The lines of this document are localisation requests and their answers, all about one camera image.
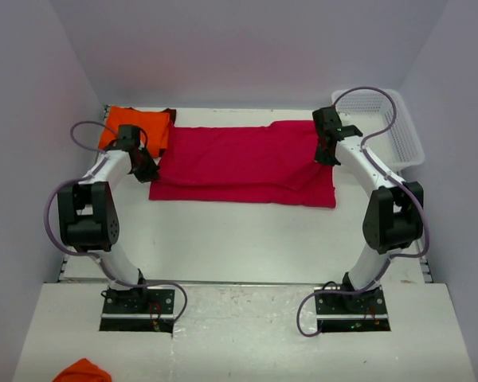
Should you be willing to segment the pink t shirt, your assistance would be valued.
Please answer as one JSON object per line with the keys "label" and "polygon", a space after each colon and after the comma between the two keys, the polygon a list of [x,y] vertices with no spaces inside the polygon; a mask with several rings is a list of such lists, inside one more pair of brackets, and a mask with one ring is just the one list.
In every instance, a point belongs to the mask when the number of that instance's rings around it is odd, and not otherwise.
{"label": "pink t shirt", "polygon": [[310,120],[265,127],[176,127],[149,198],[333,209],[333,169],[315,162],[316,146]]}

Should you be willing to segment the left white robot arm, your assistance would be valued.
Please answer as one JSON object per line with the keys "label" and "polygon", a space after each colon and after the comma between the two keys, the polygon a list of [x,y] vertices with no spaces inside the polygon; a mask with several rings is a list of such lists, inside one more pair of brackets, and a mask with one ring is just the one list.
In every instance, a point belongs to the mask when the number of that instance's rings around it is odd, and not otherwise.
{"label": "left white robot arm", "polygon": [[149,292],[143,274],[121,246],[120,223],[113,189],[128,175],[140,183],[159,178],[159,166],[147,149],[147,132],[121,125],[103,149],[95,148],[96,163],[87,173],[62,182],[46,206],[45,230],[65,254],[90,258],[108,279],[109,288],[123,292],[121,302],[133,313],[148,307]]}

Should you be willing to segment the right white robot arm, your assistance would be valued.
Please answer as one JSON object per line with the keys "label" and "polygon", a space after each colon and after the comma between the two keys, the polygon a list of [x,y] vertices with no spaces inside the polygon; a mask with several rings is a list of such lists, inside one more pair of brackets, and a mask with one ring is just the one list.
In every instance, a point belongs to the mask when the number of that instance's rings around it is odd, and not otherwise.
{"label": "right white robot arm", "polygon": [[312,112],[312,118],[318,135],[315,160],[347,167],[369,197],[362,222],[365,247],[334,290],[341,307],[356,313],[367,304],[367,292],[378,287],[390,263],[398,257],[409,258],[402,251],[424,233],[423,188],[390,171],[356,126],[343,125],[335,107],[321,107]]}

